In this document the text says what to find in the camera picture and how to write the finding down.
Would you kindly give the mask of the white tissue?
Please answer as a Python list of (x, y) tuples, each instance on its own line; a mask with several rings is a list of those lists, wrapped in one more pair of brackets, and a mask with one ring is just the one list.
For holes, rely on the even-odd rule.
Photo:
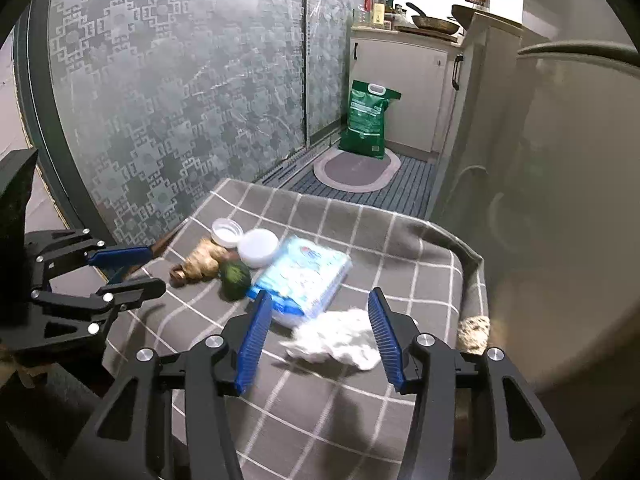
[(321, 363), (334, 359), (367, 372), (381, 362), (366, 310), (326, 311), (292, 329), (280, 345), (292, 359)]

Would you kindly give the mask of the white kitchen cabinet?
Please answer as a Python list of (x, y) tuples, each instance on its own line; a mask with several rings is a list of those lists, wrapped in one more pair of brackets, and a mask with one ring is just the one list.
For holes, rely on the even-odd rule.
[(457, 41), (365, 27), (350, 32), (349, 79), (401, 94), (385, 113), (385, 143), (416, 159), (435, 159), (444, 149), (471, 60)]

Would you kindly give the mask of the brown chestnut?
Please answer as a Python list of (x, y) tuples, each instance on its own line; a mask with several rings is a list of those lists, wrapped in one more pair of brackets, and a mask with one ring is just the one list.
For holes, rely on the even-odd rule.
[(181, 266), (174, 266), (169, 271), (169, 283), (172, 287), (180, 288), (186, 286), (188, 279)]

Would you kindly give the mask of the ginger root piece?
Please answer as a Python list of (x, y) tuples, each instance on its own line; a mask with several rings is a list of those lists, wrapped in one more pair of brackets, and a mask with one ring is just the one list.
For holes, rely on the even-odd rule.
[(216, 278), (221, 263), (228, 259), (228, 249), (217, 245), (210, 238), (203, 237), (181, 266), (188, 281), (211, 280)]

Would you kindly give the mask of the speckled sponge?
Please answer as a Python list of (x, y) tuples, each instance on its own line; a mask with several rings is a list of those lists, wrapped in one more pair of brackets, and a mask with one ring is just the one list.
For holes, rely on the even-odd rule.
[(464, 318), (458, 324), (457, 349), (481, 356), (488, 348), (490, 319), (486, 315)]

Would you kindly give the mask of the green avocado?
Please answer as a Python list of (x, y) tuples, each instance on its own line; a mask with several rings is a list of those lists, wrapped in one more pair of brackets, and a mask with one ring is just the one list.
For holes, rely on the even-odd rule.
[(221, 295), (229, 301), (238, 301), (252, 286), (250, 269), (240, 260), (227, 260), (219, 267)]

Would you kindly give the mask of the grey checked tablecloth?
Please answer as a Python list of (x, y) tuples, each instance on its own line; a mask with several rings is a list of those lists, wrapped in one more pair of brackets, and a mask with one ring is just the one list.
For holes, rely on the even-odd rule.
[(482, 257), (432, 222), (227, 180), (142, 275), (168, 278), (220, 218), (334, 249), (352, 263), (316, 320), (293, 329), (272, 324), (253, 385), (228, 400), (243, 476), (395, 478), (413, 397), (386, 380), (366, 311), (369, 292), (382, 289), (393, 310), (451, 347), (481, 352), (489, 323)]

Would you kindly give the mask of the blue white tissue pack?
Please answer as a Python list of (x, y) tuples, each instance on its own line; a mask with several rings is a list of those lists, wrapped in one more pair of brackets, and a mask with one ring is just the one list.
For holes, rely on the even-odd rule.
[(346, 252), (292, 236), (258, 276), (247, 297), (255, 301), (260, 292), (268, 292), (272, 318), (292, 330), (329, 307), (351, 267)]

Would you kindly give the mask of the white round lid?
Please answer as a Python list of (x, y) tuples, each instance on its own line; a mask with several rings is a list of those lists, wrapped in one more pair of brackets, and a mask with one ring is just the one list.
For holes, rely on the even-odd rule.
[(242, 263), (251, 269), (259, 269), (273, 262), (279, 248), (276, 234), (267, 229), (252, 229), (240, 238), (238, 254)]

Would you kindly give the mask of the frosted patterned sliding door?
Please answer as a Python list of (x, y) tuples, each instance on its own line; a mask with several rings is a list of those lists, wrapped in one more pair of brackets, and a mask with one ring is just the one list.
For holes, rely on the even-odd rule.
[(357, 0), (35, 0), (17, 41), (82, 198), (150, 244), (222, 179), (252, 182), (346, 118)]

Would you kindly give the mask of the oval pink grey mat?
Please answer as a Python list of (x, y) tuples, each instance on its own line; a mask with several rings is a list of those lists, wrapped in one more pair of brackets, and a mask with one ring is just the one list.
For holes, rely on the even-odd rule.
[(400, 159), (388, 148), (382, 159), (330, 148), (314, 162), (314, 176), (337, 191), (371, 193), (385, 188), (400, 166)]

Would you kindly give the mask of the dark slatted floor mat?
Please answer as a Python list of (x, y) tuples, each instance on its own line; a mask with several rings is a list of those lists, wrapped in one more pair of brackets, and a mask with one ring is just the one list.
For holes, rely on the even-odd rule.
[(282, 162), (259, 183), (425, 218), (435, 174), (433, 154), (413, 157), (398, 148), (376, 159), (322, 145)]

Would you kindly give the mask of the beige refrigerator side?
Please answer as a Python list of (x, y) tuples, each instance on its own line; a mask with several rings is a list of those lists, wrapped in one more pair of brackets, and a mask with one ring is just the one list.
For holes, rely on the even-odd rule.
[(490, 336), (548, 389), (639, 324), (639, 51), (475, 12), (432, 214), (484, 260)]

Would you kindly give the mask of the condiment bottles group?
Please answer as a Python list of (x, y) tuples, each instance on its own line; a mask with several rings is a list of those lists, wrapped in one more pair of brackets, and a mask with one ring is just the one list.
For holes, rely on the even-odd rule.
[(354, 11), (354, 25), (392, 30), (404, 24), (406, 11), (394, 0), (359, 0)]

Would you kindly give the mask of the frying pan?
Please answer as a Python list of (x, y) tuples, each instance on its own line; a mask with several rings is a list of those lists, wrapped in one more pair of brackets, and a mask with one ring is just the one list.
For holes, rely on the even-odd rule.
[(412, 2), (407, 2), (406, 7), (416, 12), (411, 19), (417, 28), (437, 30), (447, 35), (455, 34), (460, 28), (460, 25), (457, 23), (427, 16), (422, 9)]

